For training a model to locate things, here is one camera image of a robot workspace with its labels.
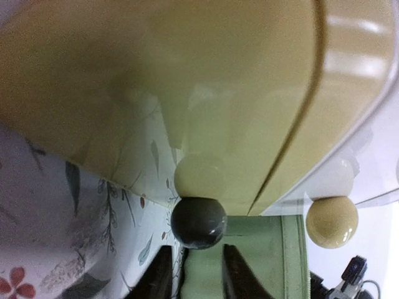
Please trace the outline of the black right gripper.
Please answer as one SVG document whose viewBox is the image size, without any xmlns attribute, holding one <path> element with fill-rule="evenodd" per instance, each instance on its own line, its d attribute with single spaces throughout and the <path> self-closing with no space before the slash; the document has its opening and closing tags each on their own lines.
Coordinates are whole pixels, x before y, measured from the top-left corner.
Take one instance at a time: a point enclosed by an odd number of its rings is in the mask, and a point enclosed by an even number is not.
<svg viewBox="0 0 399 299">
<path fill-rule="evenodd" d="M 369 298 L 374 296 L 363 286 L 366 283 L 372 283 L 377 288 L 377 298 L 381 298 L 381 289 L 374 280 L 364 280 L 367 270 L 367 259 L 356 255 L 353 257 L 341 275 L 342 281 L 334 288 L 328 289 L 324 286 L 324 279 L 310 273 L 310 297 L 311 299 L 351 299 L 351 298 Z"/>
</svg>

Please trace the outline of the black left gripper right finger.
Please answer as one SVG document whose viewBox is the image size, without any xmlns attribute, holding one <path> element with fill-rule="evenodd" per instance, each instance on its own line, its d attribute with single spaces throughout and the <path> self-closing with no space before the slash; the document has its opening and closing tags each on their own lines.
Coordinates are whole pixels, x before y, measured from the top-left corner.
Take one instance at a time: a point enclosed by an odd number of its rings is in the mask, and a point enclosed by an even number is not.
<svg viewBox="0 0 399 299">
<path fill-rule="evenodd" d="M 273 299 L 235 245 L 223 245 L 222 285 L 223 298 Z"/>
</svg>

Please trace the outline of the green hard-shell suitcase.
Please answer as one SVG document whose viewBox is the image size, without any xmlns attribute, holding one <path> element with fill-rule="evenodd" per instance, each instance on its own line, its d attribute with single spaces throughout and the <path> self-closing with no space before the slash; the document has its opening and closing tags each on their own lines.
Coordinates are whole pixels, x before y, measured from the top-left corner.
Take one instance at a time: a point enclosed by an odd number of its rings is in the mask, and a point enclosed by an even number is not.
<svg viewBox="0 0 399 299">
<path fill-rule="evenodd" d="M 178 298 L 222 298 L 223 245 L 234 245 L 274 298 L 310 298 L 304 220 L 296 216 L 228 217 L 220 242 L 189 250 Z"/>
</svg>

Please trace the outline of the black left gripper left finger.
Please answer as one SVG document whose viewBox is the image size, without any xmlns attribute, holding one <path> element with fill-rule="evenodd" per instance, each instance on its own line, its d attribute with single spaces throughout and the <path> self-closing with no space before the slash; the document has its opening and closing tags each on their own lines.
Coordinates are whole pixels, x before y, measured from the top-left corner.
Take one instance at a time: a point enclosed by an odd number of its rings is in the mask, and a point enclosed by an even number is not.
<svg viewBox="0 0 399 299">
<path fill-rule="evenodd" d="M 172 296 L 172 248 L 162 245 L 125 299 L 169 299 Z"/>
</svg>

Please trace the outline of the drawer cabinet with dark top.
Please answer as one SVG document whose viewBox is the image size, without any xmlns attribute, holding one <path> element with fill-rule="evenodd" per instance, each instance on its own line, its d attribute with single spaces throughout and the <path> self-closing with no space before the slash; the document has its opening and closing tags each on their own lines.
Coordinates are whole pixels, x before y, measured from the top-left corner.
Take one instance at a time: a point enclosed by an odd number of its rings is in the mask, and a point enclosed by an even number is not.
<svg viewBox="0 0 399 299">
<path fill-rule="evenodd" d="M 190 214 L 353 207 L 344 150 L 392 94 L 397 1 L 27 1 L 1 25 L 1 124 Z"/>
</svg>

